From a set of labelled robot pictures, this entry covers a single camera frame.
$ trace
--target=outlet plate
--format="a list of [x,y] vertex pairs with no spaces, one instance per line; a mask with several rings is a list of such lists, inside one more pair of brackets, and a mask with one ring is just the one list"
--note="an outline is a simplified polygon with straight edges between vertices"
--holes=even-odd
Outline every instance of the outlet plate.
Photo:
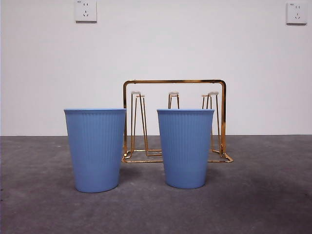
[[288,2],[286,23],[287,24],[307,24],[308,23],[308,3]]
[[75,1],[75,20],[76,22],[97,21],[98,4],[95,0],[76,0]]

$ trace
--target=white wall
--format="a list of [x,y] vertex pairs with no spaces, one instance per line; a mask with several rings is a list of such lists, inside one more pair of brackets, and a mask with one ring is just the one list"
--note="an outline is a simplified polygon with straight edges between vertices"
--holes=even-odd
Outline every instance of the white wall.
[[[73,0],[1,1],[1,134],[66,135],[64,108],[122,107],[128,79],[223,79],[227,134],[312,134],[312,0],[306,26],[284,0],[98,0],[76,24]],[[201,107],[218,86],[135,86],[150,135],[167,92]]]

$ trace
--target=blue cup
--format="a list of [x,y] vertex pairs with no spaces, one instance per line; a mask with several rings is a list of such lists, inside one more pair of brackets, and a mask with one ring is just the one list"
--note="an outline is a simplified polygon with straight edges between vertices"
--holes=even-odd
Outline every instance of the blue cup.
[[118,185],[126,109],[65,109],[75,187],[98,193]]
[[157,110],[166,183],[181,189],[205,184],[214,110]]

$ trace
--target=electrical socket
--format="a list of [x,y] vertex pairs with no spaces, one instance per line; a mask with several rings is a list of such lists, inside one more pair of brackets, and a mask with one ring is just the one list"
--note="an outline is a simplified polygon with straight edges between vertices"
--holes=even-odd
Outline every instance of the electrical socket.
[[287,3],[287,24],[307,24],[308,4],[306,2]]
[[75,1],[76,22],[96,22],[97,7],[98,6],[96,0],[76,0]]

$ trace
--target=cup rack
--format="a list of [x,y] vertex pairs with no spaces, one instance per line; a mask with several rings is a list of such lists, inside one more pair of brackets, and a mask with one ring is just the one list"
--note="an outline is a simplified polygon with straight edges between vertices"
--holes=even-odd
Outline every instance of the cup rack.
[[[128,84],[190,84],[190,83],[218,83],[222,87],[221,92],[221,134],[218,136],[219,139],[219,150],[211,149],[210,151],[214,153],[218,153],[223,160],[208,160],[208,162],[213,163],[224,163],[224,162],[233,162],[233,159],[227,155],[226,153],[226,136],[225,136],[225,115],[226,115],[226,84],[223,80],[220,79],[175,79],[175,80],[128,80],[123,84],[123,107],[127,109],[127,85]],[[127,117],[125,120],[125,130],[124,130],[124,155],[122,157],[122,162],[125,163],[154,163],[154,162],[163,162],[163,160],[132,160],[133,153],[134,152],[145,152],[146,156],[160,156],[161,155],[161,149],[149,149],[147,145],[147,131],[143,131],[144,134],[144,142],[145,142],[145,149],[135,149],[133,145],[131,144],[130,150],[127,148]],[[131,134],[131,142],[134,140],[133,135]]]

